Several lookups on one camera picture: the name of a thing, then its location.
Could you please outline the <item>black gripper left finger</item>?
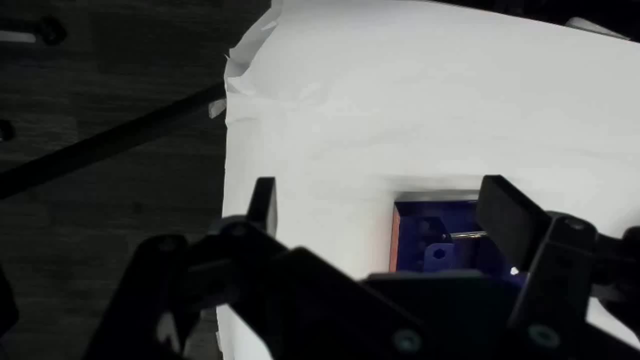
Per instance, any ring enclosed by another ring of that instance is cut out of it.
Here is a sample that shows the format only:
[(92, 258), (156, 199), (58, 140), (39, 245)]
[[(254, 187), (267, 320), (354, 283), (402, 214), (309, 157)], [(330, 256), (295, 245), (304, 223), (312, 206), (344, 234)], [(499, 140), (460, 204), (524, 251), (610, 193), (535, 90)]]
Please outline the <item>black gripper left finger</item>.
[(257, 179), (249, 199), (246, 219), (266, 234), (273, 236), (278, 228), (275, 181)]

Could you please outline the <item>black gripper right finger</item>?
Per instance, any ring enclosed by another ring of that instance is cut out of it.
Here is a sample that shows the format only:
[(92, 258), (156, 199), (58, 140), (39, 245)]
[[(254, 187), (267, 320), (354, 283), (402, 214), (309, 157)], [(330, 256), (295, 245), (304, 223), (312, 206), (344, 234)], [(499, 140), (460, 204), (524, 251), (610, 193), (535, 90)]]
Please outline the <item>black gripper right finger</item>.
[(476, 223), (499, 255), (526, 273), (549, 227), (549, 217), (503, 177), (482, 179)]

